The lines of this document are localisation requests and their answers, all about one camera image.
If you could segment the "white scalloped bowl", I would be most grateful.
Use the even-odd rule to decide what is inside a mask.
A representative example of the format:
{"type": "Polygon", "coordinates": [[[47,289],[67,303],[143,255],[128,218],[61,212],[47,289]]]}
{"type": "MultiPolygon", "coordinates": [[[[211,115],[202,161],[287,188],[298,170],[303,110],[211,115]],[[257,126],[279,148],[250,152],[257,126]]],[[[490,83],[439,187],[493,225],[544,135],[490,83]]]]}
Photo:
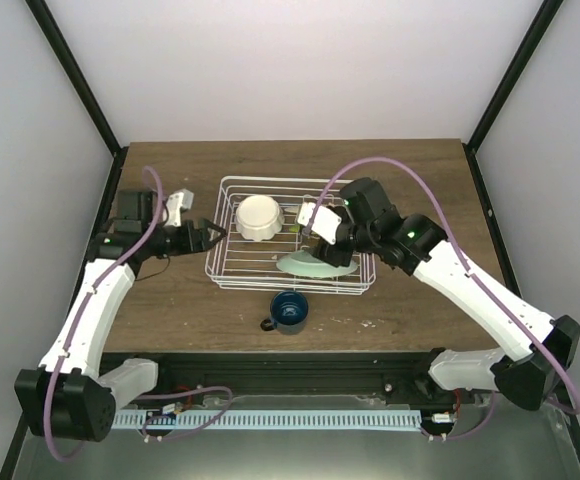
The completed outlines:
{"type": "Polygon", "coordinates": [[[281,207],[267,195],[251,195],[240,202],[236,210],[237,232],[253,242],[271,240],[283,228],[281,207]]]}

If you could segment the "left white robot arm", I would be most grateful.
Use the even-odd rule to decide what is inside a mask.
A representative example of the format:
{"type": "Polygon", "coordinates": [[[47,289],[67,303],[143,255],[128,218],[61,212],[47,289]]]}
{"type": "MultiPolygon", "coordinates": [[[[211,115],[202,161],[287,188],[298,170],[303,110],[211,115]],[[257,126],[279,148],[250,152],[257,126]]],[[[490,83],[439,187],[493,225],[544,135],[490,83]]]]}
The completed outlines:
{"type": "Polygon", "coordinates": [[[99,442],[118,410],[144,396],[154,404],[174,392],[173,377],[153,360],[132,358],[106,374],[103,350],[142,264],[152,258],[205,253],[227,235],[206,218],[183,218],[187,189],[166,196],[121,190],[114,216],[90,242],[82,282],[66,321],[35,369],[23,369],[15,393],[32,434],[99,442]]]}

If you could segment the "dark blue mug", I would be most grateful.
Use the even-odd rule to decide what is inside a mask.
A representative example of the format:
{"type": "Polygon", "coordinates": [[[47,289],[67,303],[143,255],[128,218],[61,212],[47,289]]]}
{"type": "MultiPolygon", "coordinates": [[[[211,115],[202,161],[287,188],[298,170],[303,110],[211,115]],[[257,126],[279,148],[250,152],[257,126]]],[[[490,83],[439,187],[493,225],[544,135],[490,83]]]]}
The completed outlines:
{"type": "Polygon", "coordinates": [[[269,315],[261,321],[260,329],[264,332],[296,335],[305,328],[308,314],[309,303],[302,293],[282,291],[272,298],[269,315]]]}

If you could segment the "pale green plate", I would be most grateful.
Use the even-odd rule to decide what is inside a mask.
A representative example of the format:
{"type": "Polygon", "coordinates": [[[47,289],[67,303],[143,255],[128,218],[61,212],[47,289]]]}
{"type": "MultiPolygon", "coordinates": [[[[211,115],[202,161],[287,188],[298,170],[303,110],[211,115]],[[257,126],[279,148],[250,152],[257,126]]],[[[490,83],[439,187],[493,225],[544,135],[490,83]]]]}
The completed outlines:
{"type": "Polygon", "coordinates": [[[358,269],[358,264],[352,260],[348,266],[335,267],[315,258],[306,250],[298,250],[280,258],[276,267],[292,276],[327,279],[350,275],[358,269]]]}

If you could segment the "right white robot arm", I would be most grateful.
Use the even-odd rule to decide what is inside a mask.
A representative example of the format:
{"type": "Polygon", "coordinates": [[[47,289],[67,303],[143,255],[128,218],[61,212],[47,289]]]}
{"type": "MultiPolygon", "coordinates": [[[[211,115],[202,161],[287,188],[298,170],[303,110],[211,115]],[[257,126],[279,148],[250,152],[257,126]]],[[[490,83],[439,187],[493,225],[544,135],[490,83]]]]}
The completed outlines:
{"type": "Polygon", "coordinates": [[[495,340],[491,350],[436,350],[414,378],[428,403],[449,390],[501,393],[514,405],[536,411],[560,383],[558,372],[574,359],[580,325],[554,318],[527,303],[454,249],[448,233],[429,217],[403,217],[382,185],[365,177],[345,185],[336,206],[304,202],[297,221],[318,236],[314,255],[334,267],[356,253],[375,255],[391,268],[432,287],[495,340]]]}

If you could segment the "white wire dish rack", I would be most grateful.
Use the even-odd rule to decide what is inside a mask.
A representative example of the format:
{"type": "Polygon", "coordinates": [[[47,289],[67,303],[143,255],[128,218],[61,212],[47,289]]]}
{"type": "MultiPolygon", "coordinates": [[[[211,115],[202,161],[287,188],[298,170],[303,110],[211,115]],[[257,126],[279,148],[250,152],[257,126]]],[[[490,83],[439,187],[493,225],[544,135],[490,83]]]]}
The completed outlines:
{"type": "Polygon", "coordinates": [[[377,278],[375,259],[354,254],[358,269],[346,276],[313,279],[286,274],[276,267],[277,261],[298,249],[307,250],[317,243],[316,236],[307,239],[290,232],[294,215],[285,208],[317,200],[327,181],[315,178],[256,177],[229,175],[221,179],[216,201],[214,223],[227,231],[226,238],[206,256],[206,275],[223,289],[281,291],[296,290],[333,295],[361,295],[377,278]],[[284,215],[283,228],[271,240],[245,240],[236,230],[236,210],[251,195],[267,195],[277,201],[284,215]]]}

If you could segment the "woven bamboo plate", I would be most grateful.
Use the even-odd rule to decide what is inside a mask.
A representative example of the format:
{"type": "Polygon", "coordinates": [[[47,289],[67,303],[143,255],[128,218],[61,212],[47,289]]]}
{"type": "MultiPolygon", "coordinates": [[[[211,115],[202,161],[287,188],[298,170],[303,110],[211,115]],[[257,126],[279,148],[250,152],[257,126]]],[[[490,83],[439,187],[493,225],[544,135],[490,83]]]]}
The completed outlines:
{"type": "Polygon", "coordinates": [[[293,207],[284,209],[284,213],[288,214],[288,215],[296,216],[299,214],[299,212],[300,212],[300,208],[298,206],[293,206],[293,207]]]}

